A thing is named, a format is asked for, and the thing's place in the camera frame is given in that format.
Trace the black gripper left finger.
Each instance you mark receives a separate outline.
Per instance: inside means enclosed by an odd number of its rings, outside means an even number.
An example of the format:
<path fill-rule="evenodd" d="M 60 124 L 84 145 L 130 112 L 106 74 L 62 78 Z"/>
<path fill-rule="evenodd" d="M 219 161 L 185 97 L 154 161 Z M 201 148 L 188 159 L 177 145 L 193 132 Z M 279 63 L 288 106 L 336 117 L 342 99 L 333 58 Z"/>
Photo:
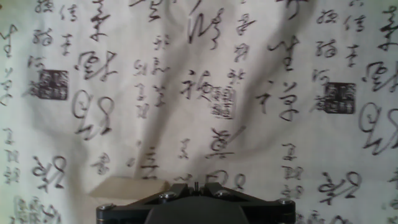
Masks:
<path fill-rule="evenodd" d="M 138 200 L 127 205 L 107 203 L 96 208 L 96 224 L 144 224 L 149 212 L 158 205 L 197 195 L 197 182 L 173 184 L 168 190 Z"/>

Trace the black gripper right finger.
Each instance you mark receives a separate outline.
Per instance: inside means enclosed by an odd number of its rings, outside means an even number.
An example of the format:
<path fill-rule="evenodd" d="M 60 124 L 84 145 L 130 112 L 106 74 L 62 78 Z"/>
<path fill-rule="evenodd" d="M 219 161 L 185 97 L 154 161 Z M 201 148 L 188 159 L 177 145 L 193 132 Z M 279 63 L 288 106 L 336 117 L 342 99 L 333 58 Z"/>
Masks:
<path fill-rule="evenodd" d="M 218 182 L 210 182 L 198 188 L 199 195 L 237 205 L 249 223 L 286 223 L 296 222 L 296 205 L 289 198 L 263 200 L 240 191 L 223 187 Z"/>

